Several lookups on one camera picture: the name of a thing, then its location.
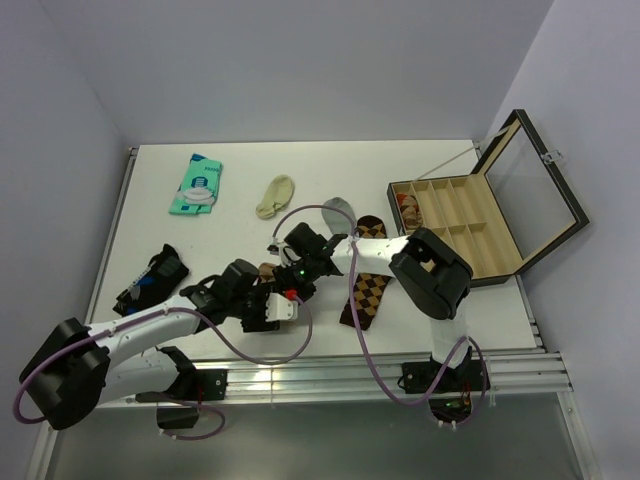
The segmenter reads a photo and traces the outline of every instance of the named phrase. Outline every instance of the tabletop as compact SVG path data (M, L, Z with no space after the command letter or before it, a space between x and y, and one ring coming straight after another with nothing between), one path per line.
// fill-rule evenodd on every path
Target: tabletop
M356 217L380 217L389 236L396 235L386 196L389 182L410 180L472 145L470 140L358 142L271 142L195 145L143 145L133 166L113 242L90 322L118 318L112 311L117 295L147 266L164 243L172 245L190 269L181 287L221 273L236 258L254 265L274 262L266 248L283 213L260 220L255 207L269 182L280 174L295 183L286 210L322 204L340 196ZM169 205L193 153L222 162L219 198L210 214L176 216ZM431 176L471 172L474 151L433 172ZM330 236L319 210L305 210L283 225L281 238L305 221L317 233ZM308 302L314 334L303 356L361 353L356 332L339 323L347 301L345 277L322 278ZM503 285L473 289L467 302L469 334L486 350L535 348L535 340L519 287L512 278ZM279 332L243 333L240 322L228 318L221 330L241 351L258 357L286 356L306 336L304 314ZM428 352L429 322L397 281L384 293L372 326L365 333L372 353ZM172 340L192 359L235 358L211 331Z

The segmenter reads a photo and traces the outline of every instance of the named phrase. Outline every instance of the black fabric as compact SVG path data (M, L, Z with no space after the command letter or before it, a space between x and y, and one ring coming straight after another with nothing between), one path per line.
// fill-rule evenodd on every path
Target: black fabric
M113 310L124 317L158 305L171 296L188 274L189 269L176 250L165 243L162 252L151 257L147 268L118 295Z

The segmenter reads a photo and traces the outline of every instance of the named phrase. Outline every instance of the gray cloth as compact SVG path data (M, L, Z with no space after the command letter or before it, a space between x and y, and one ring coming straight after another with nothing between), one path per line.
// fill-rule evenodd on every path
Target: gray cloth
M333 197L330 200L324 202L325 207L333 207L339 210L342 210L344 213L349 215L353 219L353 223L356 222L356 216L353 213L353 208L349 205L344 199L340 197ZM338 233L346 233L351 234L351 224L349 220L344 218L344 215L340 215L338 212L333 212L331 210L327 210L325 208L322 209L322 218L329 226L329 230L334 235Z

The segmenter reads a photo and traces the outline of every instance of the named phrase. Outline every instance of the wooden box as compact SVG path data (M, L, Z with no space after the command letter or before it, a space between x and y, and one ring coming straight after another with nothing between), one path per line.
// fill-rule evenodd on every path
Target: wooden box
M514 110L470 175L389 184L398 232L410 234L399 196L422 225L473 268L472 286L504 283L589 223L524 110Z

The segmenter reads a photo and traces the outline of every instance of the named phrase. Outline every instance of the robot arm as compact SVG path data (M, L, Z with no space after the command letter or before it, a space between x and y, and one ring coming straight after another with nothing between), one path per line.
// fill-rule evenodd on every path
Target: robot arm
M207 326L193 314L169 309L197 310L215 325L235 317L245 332L277 330L281 320L296 317L297 305L290 301L293 294L306 301L315 293L318 278L343 275L351 267L353 250L346 235L325 240L301 223L285 243L298 258L275 267L273 282L256 283L258 270L244 260L236 260L221 275L206 278L163 304L134 315L89 327L75 319L62 322L24 369L20 381L63 348L109 332L109 336L56 360L28 386L27 392L53 428L74 425L99 403L122 396L190 388L195 369L188 359L175 348L154 347L196 334ZM425 228L408 237L359 239L357 249L358 271L395 276L428 316L434 334L433 359L442 363L453 345L466 335L464 316L458 309L469 293L473 274L469 265ZM118 331L118 326L148 316L157 318ZM469 358L468 348L458 352L449 364L451 369Z

